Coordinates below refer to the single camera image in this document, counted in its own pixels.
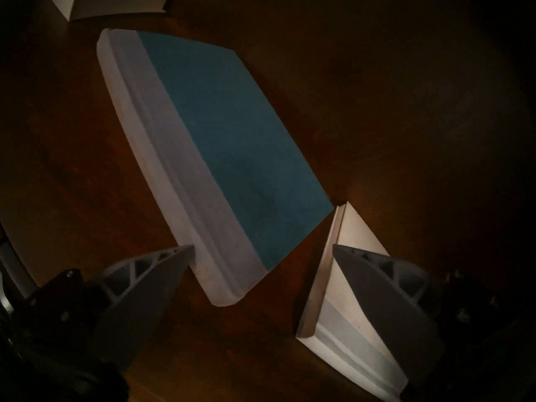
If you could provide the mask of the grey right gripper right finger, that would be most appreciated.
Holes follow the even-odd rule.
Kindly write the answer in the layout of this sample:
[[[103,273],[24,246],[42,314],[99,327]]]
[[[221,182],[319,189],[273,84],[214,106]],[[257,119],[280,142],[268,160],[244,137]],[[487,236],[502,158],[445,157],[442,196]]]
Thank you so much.
[[[340,244],[333,246],[333,256],[415,388],[432,378],[448,353],[481,343],[505,321],[497,295],[458,270],[439,279],[400,258]]]

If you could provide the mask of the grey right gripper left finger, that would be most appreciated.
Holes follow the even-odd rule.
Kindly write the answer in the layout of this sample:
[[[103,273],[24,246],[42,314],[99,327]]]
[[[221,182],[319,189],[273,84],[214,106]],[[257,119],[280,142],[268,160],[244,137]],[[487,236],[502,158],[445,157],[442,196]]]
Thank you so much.
[[[194,260],[185,245],[118,261],[89,280],[65,270],[27,299],[27,330],[44,345],[127,371]]]

